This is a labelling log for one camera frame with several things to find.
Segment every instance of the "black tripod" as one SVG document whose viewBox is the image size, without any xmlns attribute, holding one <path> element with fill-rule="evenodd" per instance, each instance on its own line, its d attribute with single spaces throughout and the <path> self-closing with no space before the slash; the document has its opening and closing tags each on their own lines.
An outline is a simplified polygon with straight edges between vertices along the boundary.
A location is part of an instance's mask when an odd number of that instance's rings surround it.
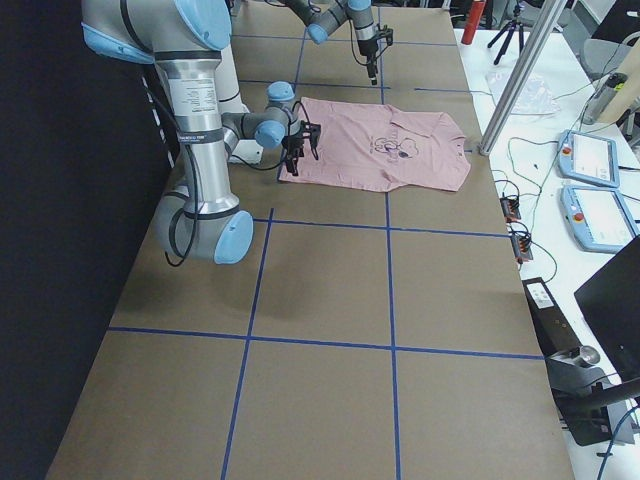
<svg viewBox="0 0 640 480">
<path fill-rule="evenodd" d="M 493 44 L 496 43 L 498 39 L 502 35 L 504 35 L 505 32 L 508 32 L 507 38 L 505 38 L 504 43 L 502 44 L 502 48 L 500 48 L 500 51 L 498 52 L 498 56 L 493 61 L 494 65 L 497 65 L 498 63 L 500 63 L 500 59 L 506 53 L 507 48 L 509 48 L 509 42 L 511 41 L 511 37 L 513 37 L 513 32 L 516 31 L 516 28 L 518 29 L 518 44 L 520 46 L 520 52 L 522 52 L 522 49 L 524 47 L 524 26 L 520 21 L 520 12 L 523 9 L 524 7 L 520 5 L 520 2 L 516 1 L 516 6 L 513 7 L 513 20 L 511 20 L 504 27 L 502 27 L 502 29 L 498 32 L 498 35 L 493 37 L 493 40 L 491 40 L 489 42 L 489 45 L 487 45 L 487 48 L 493 47 Z"/>
</svg>

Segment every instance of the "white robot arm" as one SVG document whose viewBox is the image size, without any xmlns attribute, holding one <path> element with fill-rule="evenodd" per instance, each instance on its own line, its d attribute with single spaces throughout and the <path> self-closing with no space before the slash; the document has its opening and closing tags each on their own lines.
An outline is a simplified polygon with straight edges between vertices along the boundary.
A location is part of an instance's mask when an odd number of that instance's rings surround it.
<svg viewBox="0 0 640 480">
<path fill-rule="evenodd" d="M 373 27 L 370 0 L 349 4 L 339 3 L 332 7 L 338 10 L 326 14 L 308 2 L 290 6 L 304 15 L 316 41 L 354 19 L 359 45 L 365 42 L 361 52 L 373 65 L 367 67 L 371 77 L 382 33 Z M 358 9 L 365 4 L 368 8 Z M 218 264 L 240 261 L 251 244 L 253 219 L 231 192 L 228 157 L 243 139 L 255 139 L 265 148 L 282 146 L 283 161 L 295 175 L 303 142 L 310 141 L 314 151 L 320 126 L 298 119 L 293 89 L 285 82 L 269 86 L 264 112 L 243 111 L 224 0 L 83 0 L 82 13 L 87 45 L 101 55 L 155 64 L 171 102 L 185 176 L 156 210 L 154 225 L 165 251 L 179 257 L 178 264 L 187 257 Z"/>
</svg>

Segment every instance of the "white label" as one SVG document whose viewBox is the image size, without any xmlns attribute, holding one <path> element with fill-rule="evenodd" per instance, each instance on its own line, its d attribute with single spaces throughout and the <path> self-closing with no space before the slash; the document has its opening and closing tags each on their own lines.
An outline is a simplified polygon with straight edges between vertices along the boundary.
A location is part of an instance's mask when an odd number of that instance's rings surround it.
<svg viewBox="0 0 640 480">
<path fill-rule="evenodd" d="M 573 170 L 588 177 L 611 180 L 609 144 L 605 140 L 574 135 Z"/>
<path fill-rule="evenodd" d="M 600 245 L 626 245 L 633 236 L 613 193 L 600 190 L 575 190 L 585 221 Z"/>
<path fill-rule="evenodd" d="M 180 117 L 218 113 L 213 78 L 169 79 L 173 111 Z"/>
<path fill-rule="evenodd" d="M 527 289 L 540 310 L 553 307 L 553 300 L 551 300 L 551 297 L 541 283 L 530 283 L 527 285 Z"/>
</svg>

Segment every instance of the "blue cable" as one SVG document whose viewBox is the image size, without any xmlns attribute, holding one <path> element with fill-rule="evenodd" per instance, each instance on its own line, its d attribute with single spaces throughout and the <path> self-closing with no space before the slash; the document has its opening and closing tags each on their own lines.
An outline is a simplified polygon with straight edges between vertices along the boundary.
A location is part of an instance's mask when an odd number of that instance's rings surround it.
<svg viewBox="0 0 640 480">
<path fill-rule="evenodd" d="M 630 409 L 629 411 L 627 411 L 627 413 L 625 413 L 622 416 L 622 418 L 620 419 L 620 421 L 616 425 L 616 428 L 613 429 L 613 434 L 611 435 L 611 440 L 609 441 L 609 446 L 607 447 L 607 452 L 604 454 L 604 458 L 602 459 L 602 464 L 600 465 L 600 471 L 598 472 L 598 479 L 597 480 L 602 480 L 602 474 L 604 473 L 604 467 L 607 464 L 607 460 L 609 459 L 609 455 L 611 455 L 611 449 L 613 448 L 613 442 L 615 442 L 616 437 L 618 436 L 618 431 L 620 430 L 620 427 L 622 427 L 622 424 L 629 417 L 629 415 L 631 415 L 637 409 L 638 409 L 638 406 L 635 406 L 632 409 Z"/>
</svg>

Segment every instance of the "pink t-shirt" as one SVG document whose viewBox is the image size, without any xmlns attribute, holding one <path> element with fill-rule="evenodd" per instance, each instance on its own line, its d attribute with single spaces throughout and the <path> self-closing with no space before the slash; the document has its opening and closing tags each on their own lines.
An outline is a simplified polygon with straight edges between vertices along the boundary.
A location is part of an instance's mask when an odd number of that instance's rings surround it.
<svg viewBox="0 0 640 480">
<path fill-rule="evenodd" d="M 409 184 L 455 192 L 471 169 L 464 134 L 446 113 L 312 98 L 302 103 L 309 119 L 322 125 L 320 158 L 305 143 L 299 176 L 283 169 L 280 180 L 374 192 Z"/>
</svg>

